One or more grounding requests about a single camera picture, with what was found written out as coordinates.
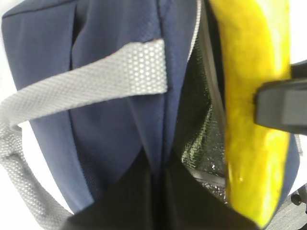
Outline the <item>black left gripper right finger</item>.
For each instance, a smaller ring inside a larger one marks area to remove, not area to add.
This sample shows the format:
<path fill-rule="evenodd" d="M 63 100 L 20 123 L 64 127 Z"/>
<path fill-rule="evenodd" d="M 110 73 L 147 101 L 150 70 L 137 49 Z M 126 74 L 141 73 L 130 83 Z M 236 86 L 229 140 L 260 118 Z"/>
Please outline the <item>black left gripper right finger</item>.
<path fill-rule="evenodd" d="M 257 230 L 257 225 L 223 204 L 183 165 L 164 173 L 167 230 Z"/>

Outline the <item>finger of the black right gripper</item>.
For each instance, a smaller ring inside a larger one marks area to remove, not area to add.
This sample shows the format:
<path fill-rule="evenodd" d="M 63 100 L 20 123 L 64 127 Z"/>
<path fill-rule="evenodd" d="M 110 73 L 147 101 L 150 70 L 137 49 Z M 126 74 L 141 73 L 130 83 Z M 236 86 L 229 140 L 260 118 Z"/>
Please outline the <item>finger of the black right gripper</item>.
<path fill-rule="evenodd" d="M 291 64 L 292 79 L 306 79 L 307 78 L 307 60 Z"/>
<path fill-rule="evenodd" d="M 254 104 L 254 123 L 289 133 L 307 132 L 306 80 L 267 82 L 257 89 Z"/>

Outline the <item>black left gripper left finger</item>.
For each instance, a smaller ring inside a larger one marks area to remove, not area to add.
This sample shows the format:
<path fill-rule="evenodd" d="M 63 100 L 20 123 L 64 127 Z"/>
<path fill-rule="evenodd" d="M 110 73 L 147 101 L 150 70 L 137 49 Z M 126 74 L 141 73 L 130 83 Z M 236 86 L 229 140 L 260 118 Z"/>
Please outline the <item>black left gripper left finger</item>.
<path fill-rule="evenodd" d="M 142 149 L 100 200 L 68 218 L 63 230 L 166 230 L 165 211 L 155 199 L 152 173 Z"/>

